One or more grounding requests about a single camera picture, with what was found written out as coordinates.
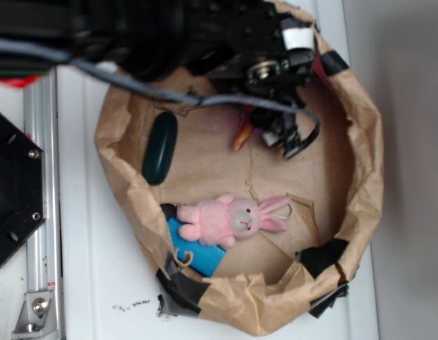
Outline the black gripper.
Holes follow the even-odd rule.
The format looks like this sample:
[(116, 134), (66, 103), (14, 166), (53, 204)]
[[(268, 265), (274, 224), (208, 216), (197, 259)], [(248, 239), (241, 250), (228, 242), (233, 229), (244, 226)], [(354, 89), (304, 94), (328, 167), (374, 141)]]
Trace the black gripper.
[[(227, 91), (304, 106), (298, 87), (313, 73), (315, 26), (271, 1), (206, 1), (204, 75)], [(304, 108), (250, 107), (250, 123), (284, 159), (299, 154), (320, 134), (320, 120)], [(297, 117), (314, 123), (301, 137)]]

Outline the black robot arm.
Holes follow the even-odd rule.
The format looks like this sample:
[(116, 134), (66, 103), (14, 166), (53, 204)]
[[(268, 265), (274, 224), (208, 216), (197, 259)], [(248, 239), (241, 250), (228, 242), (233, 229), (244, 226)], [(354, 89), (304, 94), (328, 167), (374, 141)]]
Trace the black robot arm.
[(296, 123), (314, 56), (311, 24), (270, 1), (0, 1), (0, 81), (69, 64), (159, 101), (251, 106), (285, 158), (320, 132)]

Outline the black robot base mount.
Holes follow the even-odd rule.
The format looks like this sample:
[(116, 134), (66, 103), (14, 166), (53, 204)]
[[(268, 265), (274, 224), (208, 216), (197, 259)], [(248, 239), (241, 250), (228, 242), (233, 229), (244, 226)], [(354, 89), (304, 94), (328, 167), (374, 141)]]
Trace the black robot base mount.
[(45, 221), (41, 150), (0, 113), (0, 268)]

